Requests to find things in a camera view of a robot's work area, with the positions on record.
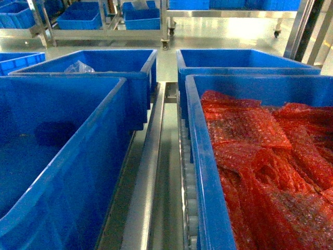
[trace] concrete floor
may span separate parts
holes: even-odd
[[[175,37],[171,38],[170,50],[163,51],[160,42],[147,41],[76,41],[59,42],[58,47],[44,49],[38,39],[0,40],[0,51],[39,51],[46,52],[52,59],[81,49],[117,49],[117,48],[156,48],[159,50],[158,81],[177,81],[177,63],[175,51],[179,48],[255,48],[275,55],[283,55],[292,19],[284,20],[282,33],[278,39],[273,32],[277,19],[218,19],[218,18],[176,18]],[[317,30],[311,39],[304,61],[307,61],[311,47],[316,39]],[[323,68],[323,74],[333,74],[332,51]],[[156,202],[153,223],[153,249],[183,249],[182,240],[182,204],[180,195],[180,167],[178,149],[178,130],[176,105],[166,104],[162,134],[163,157],[161,173],[164,179],[159,181],[159,195]],[[124,169],[124,178],[116,196],[115,205],[105,229],[105,237],[100,248],[119,249],[122,230],[126,220],[126,211],[133,190],[138,159],[142,151],[145,130],[138,132],[130,154],[130,163]]]

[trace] stainless steel frame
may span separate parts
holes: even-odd
[[[261,10],[167,10],[168,17],[221,17],[221,18],[295,18],[295,11]]]
[[[148,250],[150,247],[149,237],[160,157],[165,89],[166,83],[158,83],[157,96],[150,115],[142,158],[123,233],[121,246],[123,250]]]
[[[309,65],[314,65],[319,68],[323,67],[333,44],[333,0],[329,1],[330,4],[326,16],[308,59]]]

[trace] metal shelf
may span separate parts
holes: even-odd
[[[295,18],[296,11],[262,10],[167,10],[168,17],[215,17],[215,18]]]
[[[160,30],[57,30],[54,40],[161,40]]]
[[[31,39],[36,37],[39,32],[40,27],[36,24],[29,29],[0,29],[0,38]]]

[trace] empty blue crate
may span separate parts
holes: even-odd
[[[131,86],[128,98],[135,104],[129,110],[133,130],[142,130],[150,108],[150,91],[156,86],[155,49],[115,49],[78,51],[13,72],[15,76],[113,76],[125,77]],[[65,73],[77,61],[92,67],[93,73]]]
[[[35,20],[27,3],[14,2],[0,8],[0,28],[28,29]]]
[[[189,74],[320,74],[319,68],[253,49],[180,49],[178,88],[182,117],[187,114],[185,78]]]
[[[2,249],[94,249],[131,140],[125,81],[0,79]]]
[[[219,172],[201,107],[207,90],[235,98],[258,99],[262,105],[285,102],[333,106],[333,78],[323,76],[188,76],[189,130],[198,190],[198,249],[234,249],[233,233]]]
[[[62,30],[99,30],[102,26],[99,10],[67,10],[57,22]]]
[[[135,10],[132,3],[123,4],[124,21],[127,30],[159,30],[160,10],[155,1],[147,1],[149,9]]]
[[[249,9],[297,11],[301,0],[247,0]]]
[[[208,10],[209,9],[209,0],[170,0],[169,9]]]
[[[244,8],[245,0],[210,0],[209,7],[212,9],[240,9]]]
[[[45,61],[45,53],[0,53],[0,76]]]

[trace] metal rail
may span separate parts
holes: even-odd
[[[310,57],[308,59],[309,65],[314,65],[322,68],[328,53],[333,44],[333,0],[330,0],[328,10],[326,12],[323,24],[319,30],[317,39],[313,45]]]
[[[284,57],[302,61],[324,0],[302,0]]]
[[[296,11],[261,10],[167,10],[168,17],[216,17],[216,18],[295,18]]]
[[[152,207],[160,156],[165,83],[157,86],[135,188],[123,233],[122,250],[147,250],[150,243]]]

